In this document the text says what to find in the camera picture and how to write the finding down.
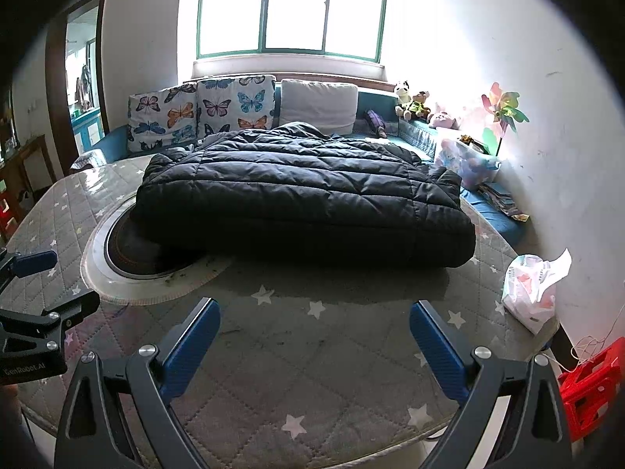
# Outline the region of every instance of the blue gripper pad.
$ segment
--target blue gripper pad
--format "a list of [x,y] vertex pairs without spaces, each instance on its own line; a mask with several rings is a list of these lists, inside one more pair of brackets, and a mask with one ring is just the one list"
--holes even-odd
[[419,303],[415,303],[410,310],[410,332],[443,393],[462,406],[469,397],[467,369],[443,331]]
[[200,302],[183,324],[179,325],[182,333],[179,334],[170,356],[162,364],[160,393],[165,405],[186,391],[220,330],[220,322],[220,306],[212,299],[208,303]]
[[11,263],[11,272],[20,278],[52,269],[59,262],[54,250],[39,252],[29,256],[16,256]]

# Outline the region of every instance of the window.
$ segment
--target window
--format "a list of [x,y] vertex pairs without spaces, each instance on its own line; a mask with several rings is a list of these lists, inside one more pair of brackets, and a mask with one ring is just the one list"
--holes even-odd
[[306,53],[379,62],[386,0],[199,0],[198,58]]

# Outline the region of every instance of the quilted black fabric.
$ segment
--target quilted black fabric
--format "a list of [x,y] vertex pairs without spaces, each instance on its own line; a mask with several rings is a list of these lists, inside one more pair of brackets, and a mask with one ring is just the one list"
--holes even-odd
[[408,150],[291,124],[155,155],[133,216],[182,248],[457,267],[475,249],[459,194],[459,176]]

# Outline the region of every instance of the butterfly print cushion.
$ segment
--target butterfly print cushion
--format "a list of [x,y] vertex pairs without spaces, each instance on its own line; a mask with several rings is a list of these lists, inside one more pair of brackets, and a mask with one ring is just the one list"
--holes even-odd
[[158,148],[196,140],[197,90],[197,84],[188,83],[130,97],[128,151],[157,152]]
[[270,129],[275,87],[276,78],[272,75],[199,81],[198,137],[241,129]]

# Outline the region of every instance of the star-patterned tablecloth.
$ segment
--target star-patterned tablecloth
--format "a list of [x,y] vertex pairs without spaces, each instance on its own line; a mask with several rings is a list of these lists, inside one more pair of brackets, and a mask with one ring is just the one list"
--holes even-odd
[[[40,313],[79,294],[80,255],[98,220],[140,185],[149,158],[64,178],[28,214],[10,251],[57,251],[50,271],[15,279],[0,308]],[[80,355],[130,354],[157,343],[199,298],[215,298],[222,323],[174,409],[212,469],[358,465],[401,449],[454,414],[408,327],[412,303],[429,299],[470,343],[527,359],[555,332],[534,337],[501,303],[504,239],[462,202],[476,224],[475,256],[457,269],[337,269],[235,260],[194,293],[152,306],[102,302],[67,331],[67,374],[20,386],[29,418],[55,433]],[[148,467],[157,467],[129,397],[129,426]]]

